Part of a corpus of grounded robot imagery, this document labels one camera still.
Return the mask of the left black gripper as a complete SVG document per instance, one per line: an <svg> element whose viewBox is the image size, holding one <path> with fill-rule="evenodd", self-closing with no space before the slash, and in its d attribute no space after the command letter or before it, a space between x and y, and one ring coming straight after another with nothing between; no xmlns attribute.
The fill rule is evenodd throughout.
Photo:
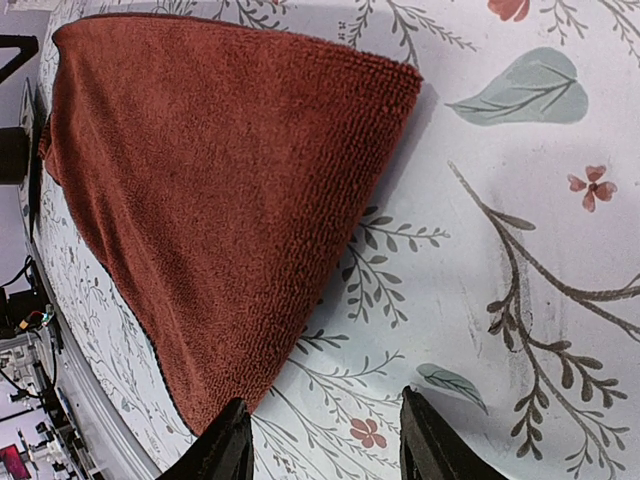
<svg viewBox="0 0 640 480"><path fill-rule="evenodd" d="M16 49L17 53L0 69L0 83L29 62L39 52L39 40L29 35L0 35L1 49ZM19 185L28 169L28 135L22 127L0 131L0 184Z"/></svg>

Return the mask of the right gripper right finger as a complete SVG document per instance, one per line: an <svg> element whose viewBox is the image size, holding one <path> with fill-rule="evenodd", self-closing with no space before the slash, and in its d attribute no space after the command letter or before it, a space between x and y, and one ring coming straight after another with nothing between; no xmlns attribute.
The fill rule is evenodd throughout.
<svg viewBox="0 0 640 480"><path fill-rule="evenodd" d="M404 480L506 480L410 386L402 390L400 471Z"/></svg>

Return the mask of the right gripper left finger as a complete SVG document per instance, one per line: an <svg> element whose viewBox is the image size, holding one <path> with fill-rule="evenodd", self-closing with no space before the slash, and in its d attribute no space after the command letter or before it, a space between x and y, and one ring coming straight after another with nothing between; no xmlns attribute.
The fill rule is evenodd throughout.
<svg viewBox="0 0 640 480"><path fill-rule="evenodd" d="M251 480L254 447L246 403L232 399L159 480Z"/></svg>

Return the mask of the dark red towel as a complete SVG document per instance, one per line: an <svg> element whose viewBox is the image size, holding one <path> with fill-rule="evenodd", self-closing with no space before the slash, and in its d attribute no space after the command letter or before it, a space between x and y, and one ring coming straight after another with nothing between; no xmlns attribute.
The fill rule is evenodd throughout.
<svg viewBox="0 0 640 480"><path fill-rule="evenodd" d="M60 27L42 142L182 420L256 407L418 99L412 66L281 31L107 14Z"/></svg>

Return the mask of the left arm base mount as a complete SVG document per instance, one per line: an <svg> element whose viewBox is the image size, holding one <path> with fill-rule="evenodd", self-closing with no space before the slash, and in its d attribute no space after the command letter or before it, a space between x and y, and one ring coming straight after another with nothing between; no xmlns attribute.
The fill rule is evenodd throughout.
<svg viewBox="0 0 640 480"><path fill-rule="evenodd" d="M1 421L9 422L38 409L47 409L56 394L58 378L56 339L44 334L58 323L44 282L31 256L16 276L1 285L1 380L11 391L1 399L20 407ZM47 354L51 365L46 366Z"/></svg>

